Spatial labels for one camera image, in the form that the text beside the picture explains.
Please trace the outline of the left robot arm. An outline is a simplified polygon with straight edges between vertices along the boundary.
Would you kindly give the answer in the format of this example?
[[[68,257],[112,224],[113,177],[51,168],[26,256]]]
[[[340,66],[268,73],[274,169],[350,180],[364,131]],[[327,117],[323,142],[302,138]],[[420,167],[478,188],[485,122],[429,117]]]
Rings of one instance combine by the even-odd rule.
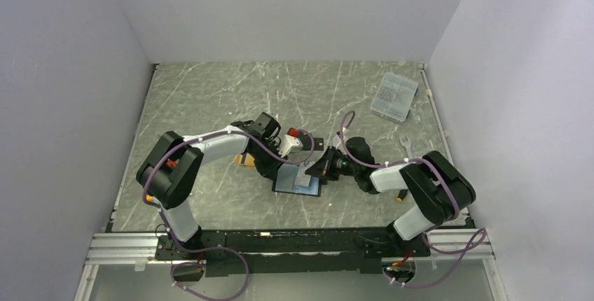
[[[164,133],[137,171],[143,201],[156,207],[174,250],[185,259],[199,254],[202,228],[196,221],[188,198],[202,165],[232,155],[253,157],[256,171],[273,180],[284,161],[279,154],[281,126],[271,115],[237,121],[218,131],[197,136]]]

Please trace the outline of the single silver card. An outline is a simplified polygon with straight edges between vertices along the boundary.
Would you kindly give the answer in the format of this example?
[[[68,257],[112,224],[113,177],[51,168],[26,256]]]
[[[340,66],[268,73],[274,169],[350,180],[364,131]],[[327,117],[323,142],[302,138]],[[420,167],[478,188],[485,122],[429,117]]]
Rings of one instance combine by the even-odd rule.
[[[298,173],[296,175],[295,186],[309,187],[311,183],[311,175],[305,172],[314,164],[313,161],[305,161],[299,164]]]

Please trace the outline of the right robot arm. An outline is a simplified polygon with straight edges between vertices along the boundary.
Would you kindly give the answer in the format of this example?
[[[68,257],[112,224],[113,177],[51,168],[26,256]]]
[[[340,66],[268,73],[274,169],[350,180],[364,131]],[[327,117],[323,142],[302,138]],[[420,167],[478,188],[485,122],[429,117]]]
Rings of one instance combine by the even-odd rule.
[[[321,184],[351,176],[363,192],[380,193],[407,190],[415,204],[391,222],[386,236],[390,253],[402,256],[423,232],[457,217],[461,209],[476,200],[476,192],[465,177],[437,150],[400,164],[378,164],[365,138],[346,140],[342,152],[329,146],[305,174]]]

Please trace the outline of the black card stack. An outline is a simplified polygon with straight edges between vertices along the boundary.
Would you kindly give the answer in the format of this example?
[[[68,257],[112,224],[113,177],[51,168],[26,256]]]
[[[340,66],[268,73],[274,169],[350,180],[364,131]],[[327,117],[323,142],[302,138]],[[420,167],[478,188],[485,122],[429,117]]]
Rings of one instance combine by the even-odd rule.
[[[312,136],[310,137],[304,132],[298,132],[297,138],[301,142],[302,151],[323,151],[324,150],[324,139],[322,137]]]

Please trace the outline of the black leather card holder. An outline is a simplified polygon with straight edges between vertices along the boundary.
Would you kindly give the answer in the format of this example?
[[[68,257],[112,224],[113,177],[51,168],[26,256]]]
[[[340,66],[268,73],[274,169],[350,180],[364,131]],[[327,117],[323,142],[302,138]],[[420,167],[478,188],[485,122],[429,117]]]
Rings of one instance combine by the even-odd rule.
[[[283,164],[272,182],[272,191],[319,197],[322,191],[319,178],[305,173],[313,164],[313,161],[301,164]]]

